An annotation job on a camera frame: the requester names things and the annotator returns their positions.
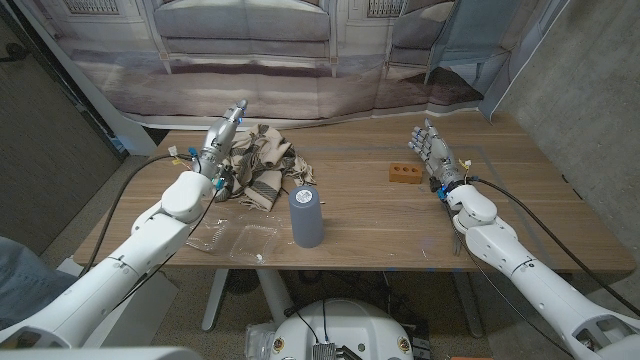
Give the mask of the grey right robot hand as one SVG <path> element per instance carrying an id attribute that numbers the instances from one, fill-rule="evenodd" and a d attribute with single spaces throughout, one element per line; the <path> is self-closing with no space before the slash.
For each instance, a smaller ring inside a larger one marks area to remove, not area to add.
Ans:
<path id="1" fill-rule="evenodd" d="M 408 147 L 424 162 L 433 192 L 450 192 L 464 183 L 454 162 L 452 149 L 429 118 L 424 120 L 423 128 L 415 127 L 412 130 Z"/>

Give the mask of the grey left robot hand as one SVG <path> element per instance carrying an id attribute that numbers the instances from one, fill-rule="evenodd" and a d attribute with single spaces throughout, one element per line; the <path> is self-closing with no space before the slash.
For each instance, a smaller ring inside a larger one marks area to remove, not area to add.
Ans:
<path id="1" fill-rule="evenodd" d="M 212 180 L 220 172 L 222 162 L 229 155 L 236 131 L 248 105 L 246 99 L 229 107 L 210 126 L 196 160 L 198 172 Z"/>

